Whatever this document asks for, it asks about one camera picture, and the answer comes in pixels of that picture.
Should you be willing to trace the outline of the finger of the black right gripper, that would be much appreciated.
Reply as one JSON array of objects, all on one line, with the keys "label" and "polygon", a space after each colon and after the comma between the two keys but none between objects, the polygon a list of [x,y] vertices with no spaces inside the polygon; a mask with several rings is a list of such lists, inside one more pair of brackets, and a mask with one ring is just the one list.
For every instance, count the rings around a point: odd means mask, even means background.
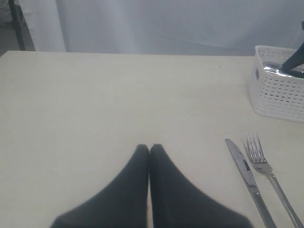
[{"label": "finger of the black right gripper", "polygon": [[304,43],[281,66],[283,71],[292,70],[304,63]]}]

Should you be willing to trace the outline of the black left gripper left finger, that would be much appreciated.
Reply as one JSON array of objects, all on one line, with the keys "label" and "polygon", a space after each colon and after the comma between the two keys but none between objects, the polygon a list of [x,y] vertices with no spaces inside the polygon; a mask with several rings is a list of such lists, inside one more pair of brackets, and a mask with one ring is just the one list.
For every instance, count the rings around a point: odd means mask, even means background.
[{"label": "black left gripper left finger", "polygon": [[58,216],[53,228],[145,228],[149,149],[135,151],[121,172],[99,193],[76,208]]}]

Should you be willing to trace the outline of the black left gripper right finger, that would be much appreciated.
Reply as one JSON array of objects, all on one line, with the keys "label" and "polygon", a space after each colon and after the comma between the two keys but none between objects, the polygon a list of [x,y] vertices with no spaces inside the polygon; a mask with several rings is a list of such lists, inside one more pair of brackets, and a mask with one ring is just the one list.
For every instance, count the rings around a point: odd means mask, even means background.
[{"label": "black left gripper right finger", "polygon": [[150,191],[156,228],[246,228],[247,218],[193,185],[161,144],[150,149]]}]

